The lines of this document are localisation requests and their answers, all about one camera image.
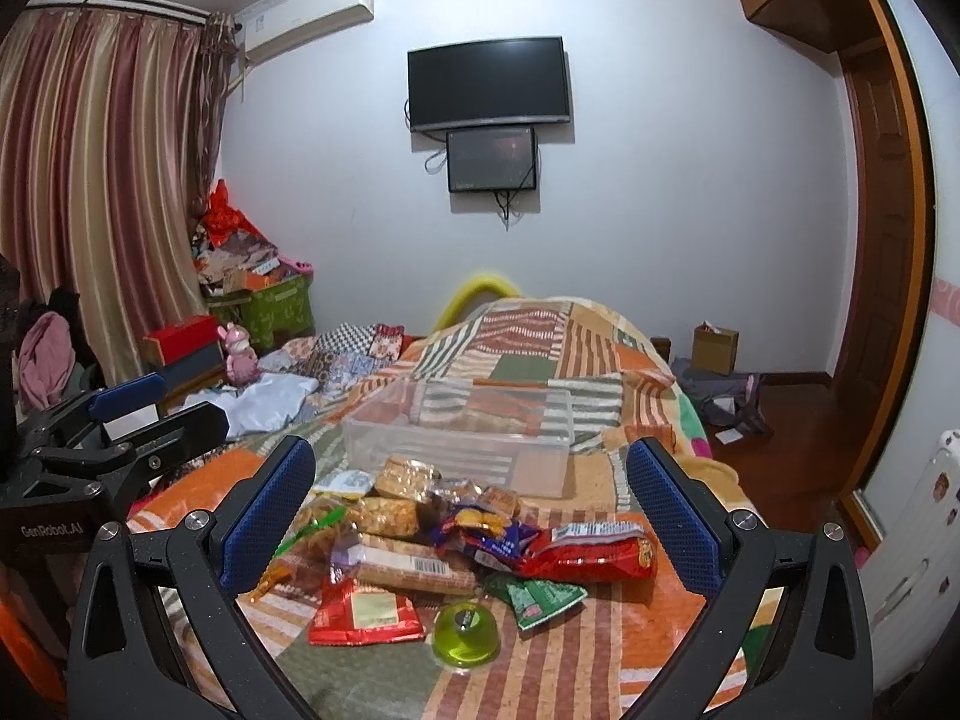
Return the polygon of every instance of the gray bag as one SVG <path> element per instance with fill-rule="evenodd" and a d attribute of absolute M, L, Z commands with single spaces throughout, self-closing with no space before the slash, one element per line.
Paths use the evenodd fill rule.
<path fill-rule="evenodd" d="M 670 370 L 705 423 L 733 427 L 741 433 L 773 434 L 760 410 L 759 373 L 733 372 L 724 376 L 692 367 L 685 358 L 674 360 Z"/>

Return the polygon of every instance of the wooden door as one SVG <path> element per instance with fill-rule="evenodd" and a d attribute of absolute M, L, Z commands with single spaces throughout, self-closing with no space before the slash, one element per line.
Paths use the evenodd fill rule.
<path fill-rule="evenodd" d="M 859 175 L 856 272 L 836 381 L 837 399 L 869 427 L 887 389 L 901 335 L 909 331 L 913 274 L 914 167 L 904 101 L 885 46 L 843 59 Z"/>

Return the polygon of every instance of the television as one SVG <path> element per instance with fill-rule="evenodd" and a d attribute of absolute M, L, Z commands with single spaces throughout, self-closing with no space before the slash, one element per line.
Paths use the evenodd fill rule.
<path fill-rule="evenodd" d="M 570 121 L 563 38 L 486 40 L 407 55 L 410 129 Z"/>
<path fill-rule="evenodd" d="M 446 134 L 446 180 L 455 191 L 536 189 L 533 127 L 472 127 Z"/>

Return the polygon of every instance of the green round container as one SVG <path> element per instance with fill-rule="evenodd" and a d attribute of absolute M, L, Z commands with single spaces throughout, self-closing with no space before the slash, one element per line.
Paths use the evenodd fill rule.
<path fill-rule="evenodd" d="M 457 669 L 483 666 L 500 652 L 500 633 L 490 610 L 474 601 L 444 607 L 433 629 L 433 654 Z"/>

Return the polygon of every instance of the pink stuffed toy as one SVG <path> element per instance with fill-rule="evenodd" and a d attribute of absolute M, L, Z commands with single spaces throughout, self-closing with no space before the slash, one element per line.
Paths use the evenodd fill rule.
<path fill-rule="evenodd" d="M 227 351 L 227 379 L 234 386 L 250 384 L 260 378 L 256 351 L 250 346 L 250 333 L 239 324 L 229 322 L 227 327 L 218 327 L 217 335 Z"/>

